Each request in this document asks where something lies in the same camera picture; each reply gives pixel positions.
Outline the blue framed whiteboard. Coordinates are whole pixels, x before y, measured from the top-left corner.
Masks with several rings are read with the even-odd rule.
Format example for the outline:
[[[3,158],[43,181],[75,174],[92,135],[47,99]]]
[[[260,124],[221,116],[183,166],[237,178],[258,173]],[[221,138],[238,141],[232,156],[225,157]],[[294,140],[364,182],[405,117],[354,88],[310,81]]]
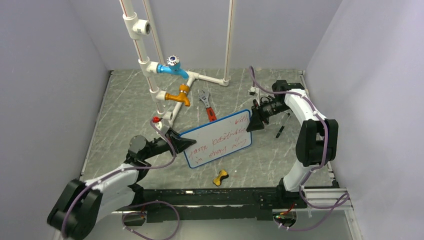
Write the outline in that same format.
[[[248,148],[253,142],[247,131],[250,118],[251,112],[244,109],[181,133],[180,137],[196,141],[183,151],[188,167],[195,169]]]

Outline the yellow black whiteboard eraser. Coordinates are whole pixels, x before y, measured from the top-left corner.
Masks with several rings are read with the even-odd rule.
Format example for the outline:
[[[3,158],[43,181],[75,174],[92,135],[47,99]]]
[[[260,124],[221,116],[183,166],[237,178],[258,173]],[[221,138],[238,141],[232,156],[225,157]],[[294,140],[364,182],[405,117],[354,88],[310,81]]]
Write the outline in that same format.
[[[228,172],[227,172],[226,170],[222,169],[222,170],[220,170],[220,171],[219,171],[219,173],[218,173],[217,177],[215,177],[215,178],[212,180],[212,183],[213,183],[215,186],[219,187],[219,186],[221,186],[221,185],[222,185],[223,180],[227,179],[228,177],[229,177]]]

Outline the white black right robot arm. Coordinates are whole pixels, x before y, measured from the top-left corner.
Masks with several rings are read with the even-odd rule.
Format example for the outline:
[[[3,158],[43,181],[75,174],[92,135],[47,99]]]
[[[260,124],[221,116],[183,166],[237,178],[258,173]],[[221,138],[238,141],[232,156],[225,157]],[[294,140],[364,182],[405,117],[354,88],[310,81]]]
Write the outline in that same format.
[[[253,100],[247,132],[262,130],[270,117],[290,110],[300,124],[295,145],[296,161],[281,178],[273,202],[282,208],[305,199],[304,186],[312,173],[336,157],[339,124],[324,116],[300,83],[277,80],[268,91],[268,101]]]

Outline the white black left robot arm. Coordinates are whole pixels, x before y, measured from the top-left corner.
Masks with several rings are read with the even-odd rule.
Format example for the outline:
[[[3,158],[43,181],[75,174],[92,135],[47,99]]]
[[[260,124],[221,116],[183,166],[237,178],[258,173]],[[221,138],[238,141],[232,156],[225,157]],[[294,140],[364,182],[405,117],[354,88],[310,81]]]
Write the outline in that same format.
[[[85,239],[96,223],[111,212],[124,207],[137,210],[143,205],[144,189],[137,183],[155,168],[147,159],[169,152],[174,161],[177,154],[195,143],[173,129],[151,141],[142,135],[132,137],[125,161],[119,167],[97,178],[68,182],[46,223],[60,231],[63,238]]]

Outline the black whiteboard stand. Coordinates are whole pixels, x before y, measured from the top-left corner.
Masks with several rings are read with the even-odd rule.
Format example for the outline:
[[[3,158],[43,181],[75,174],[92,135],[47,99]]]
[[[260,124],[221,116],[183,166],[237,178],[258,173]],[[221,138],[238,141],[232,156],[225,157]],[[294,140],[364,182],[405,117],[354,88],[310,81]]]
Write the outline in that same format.
[[[278,132],[275,136],[276,139],[278,139],[281,136],[283,130],[285,129],[285,126],[286,126],[288,120],[290,119],[290,117],[291,117],[291,113],[289,113],[289,112],[286,112],[285,115],[283,116],[282,125],[281,125],[280,129],[278,130]]]

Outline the orange faucet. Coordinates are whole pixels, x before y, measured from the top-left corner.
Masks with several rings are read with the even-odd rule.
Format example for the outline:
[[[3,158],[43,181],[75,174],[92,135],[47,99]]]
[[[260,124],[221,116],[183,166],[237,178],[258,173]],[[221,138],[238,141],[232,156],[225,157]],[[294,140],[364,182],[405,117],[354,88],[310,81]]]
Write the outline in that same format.
[[[166,101],[175,101],[178,103],[183,103],[186,107],[191,105],[191,102],[188,98],[188,93],[190,92],[190,87],[186,84],[181,84],[178,89],[177,95],[172,95],[170,93],[166,93],[164,99]]]

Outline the blue faucet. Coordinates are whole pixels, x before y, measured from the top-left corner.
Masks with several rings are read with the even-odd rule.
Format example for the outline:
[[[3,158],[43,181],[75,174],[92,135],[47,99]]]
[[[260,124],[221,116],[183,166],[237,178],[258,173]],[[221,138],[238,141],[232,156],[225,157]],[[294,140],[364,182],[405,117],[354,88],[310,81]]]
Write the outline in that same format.
[[[181,68],[181,61],[177,55],[171,55],[166,59],[166,65],[158,64],[156,71],[158,74],[170,74],[188,79],[189,74]]]

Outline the red handled adjustable wrench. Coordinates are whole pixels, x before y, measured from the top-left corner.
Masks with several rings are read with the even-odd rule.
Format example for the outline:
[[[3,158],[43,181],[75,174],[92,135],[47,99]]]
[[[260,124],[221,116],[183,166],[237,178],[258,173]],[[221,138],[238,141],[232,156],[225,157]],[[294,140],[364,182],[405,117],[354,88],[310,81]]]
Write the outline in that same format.
[[[217,116],[209,102],[210,93],[205,90],[198,90],[198,98],[201,102],[203,102],[206,110],[206,114],[210,122],[214,122],[217,120]]]

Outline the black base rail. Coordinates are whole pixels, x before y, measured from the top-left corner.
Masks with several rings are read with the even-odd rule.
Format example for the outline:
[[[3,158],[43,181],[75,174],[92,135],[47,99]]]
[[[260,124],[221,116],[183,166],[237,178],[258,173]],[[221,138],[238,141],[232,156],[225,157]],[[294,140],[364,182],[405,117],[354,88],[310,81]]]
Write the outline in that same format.
[[[146,214],[147,223],[176,220],[256,219],[270,221],[279,212],[306,209],[300,203],[280,206],[273,202],[274,187],[142,189],[121,208]]]

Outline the white PVC pipe frame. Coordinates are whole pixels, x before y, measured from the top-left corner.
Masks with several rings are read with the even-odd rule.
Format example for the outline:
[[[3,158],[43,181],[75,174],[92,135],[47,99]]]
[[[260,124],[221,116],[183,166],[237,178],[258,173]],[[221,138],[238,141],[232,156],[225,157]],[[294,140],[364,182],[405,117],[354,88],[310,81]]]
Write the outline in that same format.
[[[229,1],[223,78],[211,77],[199,74],[197,72],[184,70],[181,67],[180,59],[176,55],[171,55],[167,59],[163,58],[162,50],[159,44],[159,38],[157,37],[155,22],[152,17],[150,2],[148,0],[143,1],[147,20],[140,19],[138,17],[138,14],[135,12],[131,0],[120,0],[119,3],[122,9],[122,19],[127,29],[128,35],[134,44],[136,54],[138,56],[138,64],[147,80],[148,91],[152,101],[156,106],[156,112],[160,117],[163,118],[163,120],[160,120],[157,125],[159,130],[164,133],[174,125],[175,119],[181,107],[190,106],[188,95],[193,83],[196,80],[205,81],[224,87],[229,85],[231,80],[229,76],[229,69],[231,62],[231,48],[236,1]],[[151,61],[147,54],[143,37],[148,36],[149,34],[153,35],[155,49],[158,53],[160,62]],[[172,95],[158,87],[154,78],[154,76],[157,74],[179,76],[186,80],[186,82],[179,86],[179,90],[176,95]]]

